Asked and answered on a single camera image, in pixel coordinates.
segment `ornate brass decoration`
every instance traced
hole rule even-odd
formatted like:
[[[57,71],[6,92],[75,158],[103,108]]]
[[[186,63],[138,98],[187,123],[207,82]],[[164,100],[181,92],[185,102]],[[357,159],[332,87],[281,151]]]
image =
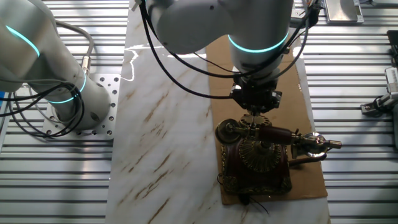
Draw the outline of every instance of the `ornate brass decoration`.
[[[239,147],[242,162],[254,172],[266,173],[274,169],[280,161],[280,145],[265,148],[259,141],[245,139]]]
[[[216,128],[216,137],[222,144],[234,144],[237,143],[241,139],[241,135],[238,133],[232,133],[228,126],[239,126],[238,122],[234,119],[227,119],[217,125]]]
[[[223,186],[226,192],[237,192],[238,180],[235,177],[223,177]]]
[[[269,121],[268,118],[264,116],[255,116],[253,120],[253,116],[245,114],[239,120],[239,124],[241,126],[250,126],[252,121],[256,124],[256,127],[259,128],[261,125],[272,126],[272,123]]]
[[[272,126],[263,117],[244,115],[240,127],[254,122]],[[286,146],[240,139],[234,144],[221,143],[221,172],[223,188],[229,194],[281,195],[292,189],[289,177]]]
[[[225,168],[226,167],[226,148],[223,144],[221,144],[221,172],[223,176],[225,176]]]

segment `white marble table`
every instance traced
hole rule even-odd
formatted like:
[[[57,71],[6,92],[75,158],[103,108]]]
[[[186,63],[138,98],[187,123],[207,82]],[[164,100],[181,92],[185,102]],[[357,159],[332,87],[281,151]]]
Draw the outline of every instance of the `white marble table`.
[[[208,77],[155,43],[178,81],[209,93]],[[167,78],[149,49],[139,12],[129,14],[126,46],[106,223],[328,223],[326,198],[263,203],[270,215],[256,204],[222,205],[210,100]],[[194,56],[185,60],[206,68]]]

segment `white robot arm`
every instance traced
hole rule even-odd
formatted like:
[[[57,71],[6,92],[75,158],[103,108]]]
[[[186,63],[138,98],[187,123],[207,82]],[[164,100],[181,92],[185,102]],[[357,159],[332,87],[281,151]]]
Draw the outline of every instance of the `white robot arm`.
[[[16,91],[27,82],[37,93],[57,86],[29,80],[60,80],[74,84],[85,104],[77,129],[90,129],[108,114],[110,98],[92,81],[58,36],[55,19],[41,0],[0,0],[0,90]],[[70,120],[75,105],[70,92],[60,88],[45,97],[58,119]]]
[[[232,61],[246,72],[278,52],[287,39],[293,0],[147,0],[159,40],[188,54],[229,34]],[[280,64],[276,60],[262,73]]]

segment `metal slat floor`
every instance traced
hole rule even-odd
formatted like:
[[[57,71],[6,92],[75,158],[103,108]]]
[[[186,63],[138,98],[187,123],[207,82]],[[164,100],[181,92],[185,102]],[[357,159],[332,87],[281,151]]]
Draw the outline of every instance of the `metal slat floor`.
[[[296,8],[302,6],[295,0]],[[343,142],[322,162],[332,224],[398,223],[398,153],[392,118],[367,118],[360,104],[386,94],[387,30],[398,8],[363,4],[365,23],[310,29],[304,63],[317,131]]]
[[[91,73],[121,73],[129,1],[44,2],[56,19],[93,36]],[[70,30],[58,31],[80,62],[88,41]],[[26,94],[26,89],[18,94]],[[45,111],[47,103],[39,106]],[[25,115],[42,127],[38,111]],[[0,223],[104,223],[111,153],[112,143],[39,141],[10,120],[0,153]]]

